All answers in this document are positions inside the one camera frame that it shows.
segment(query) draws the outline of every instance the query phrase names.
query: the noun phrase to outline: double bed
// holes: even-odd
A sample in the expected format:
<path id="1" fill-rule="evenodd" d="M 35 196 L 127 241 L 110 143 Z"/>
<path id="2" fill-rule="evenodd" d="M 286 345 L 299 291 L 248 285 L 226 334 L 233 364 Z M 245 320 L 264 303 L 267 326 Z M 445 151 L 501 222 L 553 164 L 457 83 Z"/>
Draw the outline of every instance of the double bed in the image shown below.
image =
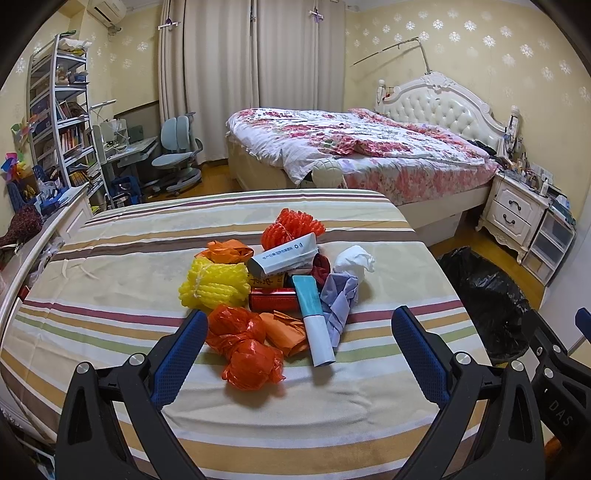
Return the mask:
<path id="1" fill-rule="evenodd" d="M 497 151 L 505 132 L 483 100 L 439 72 L 397 87 L 380 80 L 374 112 L 249 109 L 228 128 L 243 189 L 298 188 L 318 159 L 332 158 L 349 188 L 384 194 L 421 239 L 486 202 L 498 164 L 466 140 Z"/>
<path id="2" fill-rule="evenodd" d="M 221 380 L 226 361 L 205 347 L 163 415 L 208 478 L 391 479 L 438 411 L 392 337 L 392 311 L 408 305 L 453 351 L 488 359 L 428 249 L 385 196 L 367 190 L 232 193 L 95 216 L 53 257 L 24 304 L 0 319 L 0 384 L 9 391 L 0 395 L 20 410 L 16 426 L 53 444 L 76 365 L 120 365 L 149 351 L 189 313 L 177 289 L 193 256 L 229 238 L 260 251 L 262 231 L 285 207 L 324 223 L 319 244 L 331 262 L 352 245 L 376 260 L 336 363 L 313 368 L 303 352 L 285 362 L 279 385 L 242 392 Z M 117 404 L 116 412 L 135 461 L 153 474 L 125 409 Z M 460 464 L 482 414 L 479 403 Z"/>

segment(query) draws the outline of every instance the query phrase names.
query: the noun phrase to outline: black garbage bag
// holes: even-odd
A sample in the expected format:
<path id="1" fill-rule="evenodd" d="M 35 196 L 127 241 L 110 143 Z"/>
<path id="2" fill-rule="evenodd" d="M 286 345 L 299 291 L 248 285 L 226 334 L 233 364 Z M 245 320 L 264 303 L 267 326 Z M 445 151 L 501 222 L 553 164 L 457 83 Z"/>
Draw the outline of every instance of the black garbage bag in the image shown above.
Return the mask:
<path id="1" fill-rule="evenodd" d="M 493 364 L 519 358 L 529 348 L 521 318 L 531 310 L 521 289 L 495 264 L 462 247 L 437 259 L 472 319 Z"/>

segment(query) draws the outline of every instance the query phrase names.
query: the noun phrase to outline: drawer handle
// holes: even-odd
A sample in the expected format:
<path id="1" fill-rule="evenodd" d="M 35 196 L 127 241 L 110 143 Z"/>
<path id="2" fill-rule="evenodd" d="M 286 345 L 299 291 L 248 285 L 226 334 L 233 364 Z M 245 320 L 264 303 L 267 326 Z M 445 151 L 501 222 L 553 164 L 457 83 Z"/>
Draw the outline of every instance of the drawer handle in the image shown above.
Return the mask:
<path id="1" fill-rule="evenodd" d="M 517 202 L 516 202 L 516 201 L 514 201 L 514 200 L 509 200 L 509 206 L 513 205 L 514 203 L 517 205 L 517 209 L 518 209 L 519 211 L 521 211 L 521 207 L 519 206 L 519 203 L 517 203 Z"/>
<path id="2" fill-rule="evenodd" d="M 505 215 L 504 213 L 503 213 L 503 218 L 505 219 L 505 221 L 506 221 L 506 222 L 507 222 L 509 225 L 515 225 L 515 221 L 514 221 L 514 220 L 512 220 L 512 221 L 509 221 L 509 220 L 507 220 L 507 215 Z"/>

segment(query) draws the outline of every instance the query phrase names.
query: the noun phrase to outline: white ball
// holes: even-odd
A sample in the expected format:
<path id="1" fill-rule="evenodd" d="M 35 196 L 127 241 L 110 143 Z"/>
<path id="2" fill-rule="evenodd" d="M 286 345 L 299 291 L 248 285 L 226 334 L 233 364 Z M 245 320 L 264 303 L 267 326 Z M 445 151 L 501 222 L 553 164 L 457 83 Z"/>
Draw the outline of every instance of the white ball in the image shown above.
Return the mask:
<path id="1" fill-rule="evenodd" d="M 312 180 L 319 189 L 335 189 L 344 182 L 339 162 L 332 158 L 321 158 L 312 167 Z"/>

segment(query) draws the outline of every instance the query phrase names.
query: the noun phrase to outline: ceiling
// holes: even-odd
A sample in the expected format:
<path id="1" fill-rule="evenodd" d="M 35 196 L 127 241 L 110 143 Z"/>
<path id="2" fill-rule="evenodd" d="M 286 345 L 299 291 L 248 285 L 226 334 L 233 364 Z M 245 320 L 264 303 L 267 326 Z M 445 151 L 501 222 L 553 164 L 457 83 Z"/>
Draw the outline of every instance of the ceiling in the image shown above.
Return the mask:
<path id="1" fill-rule="evenodd" d="M 150 7 L 151 5 L 161 4 L 163 0 L 121 0 L 127 10 L 136 10 L 137 8 Z"/>
<path id="2" fill-rule="evenodd" d="M 410 2 L 412 0 L 345 0 L 347 5 L 354 10 L 364 11 L 370 8 L 381 7 L 383 5 L 395 4 L 399 2 Z M 524 7 L 537 8 L 530 0 L 501 0 L 512 4 L 523 5 Z"/>

